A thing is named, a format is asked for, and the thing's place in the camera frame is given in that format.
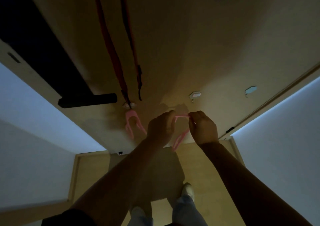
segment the hand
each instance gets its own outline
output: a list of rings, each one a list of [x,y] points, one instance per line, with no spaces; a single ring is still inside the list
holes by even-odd
[[[175,111],[165,112],[162,115],[154,118],[148,125],[146,138],[159,146],[159,148],[167,145],[174,132],[174,116]]]
[[[190,112],[189,116],[190,132],[199,146],[204,143],[219,143],[217,126],[203,111]]]

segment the pink shoe hanger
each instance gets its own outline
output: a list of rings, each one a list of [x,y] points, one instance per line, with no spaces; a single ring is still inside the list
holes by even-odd
[[[144,127],[142,126],[142,124],[141,124],[141,122],[140,122],[140,119],[139,119],[138,114],[136,113],[136,111],[134,111],[134,110],[129,110],[129,111],[126,112],[125,115],[126,115],[126,118],[125,118],[125,119],[126,119],[126,121],[127,121],[127,123],[126,123],[126,125],[125,125],[126,131],[127,131],[129,137],[130,137],[132,140],[134,139],[134,135],[133,135],[134,133],[133,133],[133,131],[132,131],[131,127],[130,127],[130,124],[129,124],[129,118],[130,118],[130,117],[135,117],[135,118],[137,119],[137,123],[136,123],[137,127],[138,127],[142,132],[144,132],[145,134],[147,134],[147,133],[146,133],[146,130],[144,129]],[[176,122],[179,117],[189,118],[190,116],[188,116],[188,115],[175,116],[175,117],[174,117],[174,122]],[[187,133],[188,133],[189,131],[190,131],[190,129],[188,128],[186,131],[184,131],[182,134],[180,134],[180,135],[176,138],[176,140],[174,141],[174,144],[173,144],[173,146],[172,146],[172,150],[173,150],[173,151],[176,151],[176,150],[177,150],[178,146],[181,144],[181,142],[183,141],[183,139],[185,138],[185,136],[187,135]]]

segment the shoe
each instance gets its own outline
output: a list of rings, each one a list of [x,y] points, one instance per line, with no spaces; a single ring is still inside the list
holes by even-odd
[[[146,217],[146,213],[143,211],[142,208],[140,207],[134,207],[132,210],[131,210],[131,217],[132,216],[135,216],[135,217]]]
[[[188,195],[188,196],[190,196],[191,197],[191,199],[193,200],[193,202],[195,201],[195,194],[194,194],[195,192],[193,191],[193,188],[192,188],[192,186],[191,186],[191,184],[190,183],[185,183],[184,185],[183,185],[183,188],[182,188],[182,192],[181,192],[181,196],[184,196],[184,195]]]

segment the person's right arm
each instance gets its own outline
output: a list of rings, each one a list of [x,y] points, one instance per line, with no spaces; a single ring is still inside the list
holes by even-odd
[[[311,225],[219,143],[217,127],[210,118],[202,111],[189,116],[195,142],[217,169],[247,226]]]

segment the red strap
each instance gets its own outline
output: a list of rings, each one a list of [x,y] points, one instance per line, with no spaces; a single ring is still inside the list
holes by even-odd
[[[106,20],[105,20],[104,13],[102,10],[101,1],[100,0],[95,0],[95,1],[96,1],[98,17],[99,17],[99,22],[100,22],[100,28],[101,28],[102,36],[104,39],[104,43],[105,43],[106,48],[108,50],[108,53],[110,55],[113,69],[115,71],[115,75],[116,75],[118,82],[120,84],[120,87],[121,87],[122,95],[123,95],[124,99],[126,100],[126,102],[128,103],[129,107],[131,108],[131,103],[130,103],[130,100],[128,97],[128,88],[127,88],[127,85],[125,83],[125,79],[123,76],[123,71],[122,71],[120,59],[119,59],[118,54],[115,50],[115,47],[112,43],[109,31],[106,27],[107,25],[106,25]]]
[[[137,73],[137,82],[138,82],[138,89],[139,89],[139,100],[141,100],[141,95],[140,95],[140,90],[142,87],[142,80],[141,80],[141,67],[138,65],[138,58],[137,58],[137,53],[136,53],[136,48],[134,46],[134,40],[132,36],[132,31],[131,31],[131,26],[130,26],[130,18],[129,18],[129,12],[128,12],[128,5],[127,5],[127,0],[121,0],[121,10],[122,10],[122,20],[123,24],[125,26],[125,30],[128,35],[128,39],[130,41],[130,46],[131,50],[133,53],[133,58],[134,58],[134,66],[136,68],[136,73]]]

